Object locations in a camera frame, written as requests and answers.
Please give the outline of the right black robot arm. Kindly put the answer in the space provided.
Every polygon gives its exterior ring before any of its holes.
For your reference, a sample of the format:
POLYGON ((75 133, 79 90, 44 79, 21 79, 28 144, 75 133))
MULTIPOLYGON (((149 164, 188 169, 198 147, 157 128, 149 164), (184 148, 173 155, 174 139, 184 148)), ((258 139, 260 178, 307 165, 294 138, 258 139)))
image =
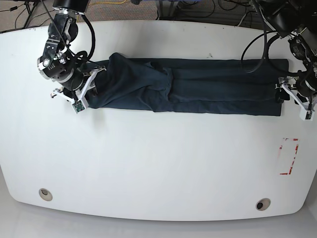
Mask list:
POLYGON ((61 88, 53 90, 51 96, 61 96, 71 103, 76 113, 88 108, 86 99, 88 91, 95 89, 97 74, 105 70, 105 66, 91 60, 96 48, 96 36, 91 22, 85 12, 88 0, 56 0, 53 8, 55 16, 50 16, 48 39, 37 67, 45 79, 57 82, 61 88), (89 52, 74 53, 70 44, 78 35, 77 17, 81 16, 91 33, 91 49, 89 52))

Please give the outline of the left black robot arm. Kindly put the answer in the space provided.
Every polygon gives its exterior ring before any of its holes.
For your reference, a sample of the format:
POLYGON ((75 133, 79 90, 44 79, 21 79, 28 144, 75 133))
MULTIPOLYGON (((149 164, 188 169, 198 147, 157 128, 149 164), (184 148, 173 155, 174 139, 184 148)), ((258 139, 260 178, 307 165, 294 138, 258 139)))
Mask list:
POLYGON ((282 101, 293 99, 301 108, 300 118, 313 120, 317 104, 317 2, 315 0, 252 0, 250 4, 275 34, 270 39, 264 30, 264 52, 260 62, 266 61, 283 74, 276 88, 282 101), (290 52, 305 70, 289 72, 269 58, 269 48, 277 40, 287 38, 290 52))

